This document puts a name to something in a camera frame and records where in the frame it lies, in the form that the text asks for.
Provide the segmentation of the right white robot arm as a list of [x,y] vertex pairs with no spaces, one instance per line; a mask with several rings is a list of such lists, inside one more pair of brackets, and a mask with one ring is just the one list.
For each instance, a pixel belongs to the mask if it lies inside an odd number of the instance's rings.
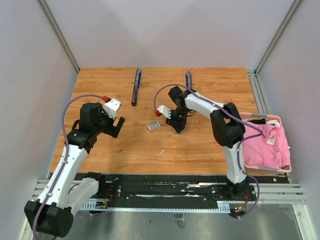
[[211,121],[215,141],[223,147],[227,164],[227,196],[238,200],[245,196],[249,186],[247,175],[244,173],[243,147],[238,146],[244,139],[245,126],[231,116],[239,119],[240,114],[233,103],[214,103],[197,92],[182,91],[178,86],[170,89],[169,97],[175,103],[176,109],[160,107],[159,110],[167,119],[166,124],[177,133],[185,129],[187,116],[196,111]]

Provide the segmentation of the silver staple strip block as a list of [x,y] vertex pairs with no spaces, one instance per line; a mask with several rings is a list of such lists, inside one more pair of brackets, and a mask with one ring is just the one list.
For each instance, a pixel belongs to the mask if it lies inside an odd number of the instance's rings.
[[160,122],[157,120],[157,121],[154,121],[154,122],[152,122],[152,123],[147,124],[146,126],[147,126],[147,128],[148,128],[148,131],[150,132],[150,131],[153,131],[153,130],[159,128],[159,127],[161,126],[161,124],[160,124]]

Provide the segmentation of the blue stapler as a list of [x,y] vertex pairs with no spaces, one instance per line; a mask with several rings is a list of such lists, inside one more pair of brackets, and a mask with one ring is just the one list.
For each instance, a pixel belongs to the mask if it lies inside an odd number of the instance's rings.
[[192,73],[190,70],[185,73],[185,84],[189,89],[192,88]]
[[138,103],[138,94],[139,94],[139,89],[141,85],[141,78],[142,78],[142,70],[140,68],[137,68],[135,72],[133,93],[132,93],[132,99],[131,99],[131,105],[133,107],[135,107]]

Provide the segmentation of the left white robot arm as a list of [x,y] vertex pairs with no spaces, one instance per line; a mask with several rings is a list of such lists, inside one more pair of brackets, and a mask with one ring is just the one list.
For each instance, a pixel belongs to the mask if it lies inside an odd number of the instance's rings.
[[102,173],[88,172],[77,186],[74,178],[88,157],[98,135],[117,138],[125,122],[121,117],[114,125],[121,102],[115,98],[105,104],[85,103],[80,108],[79,119],[66,135],[60,161],[46,187],[35,201],[29,200],[24,213],[33,231],[64,238],[72,228],[74,217],[92,196],[107,195],[106,178]]

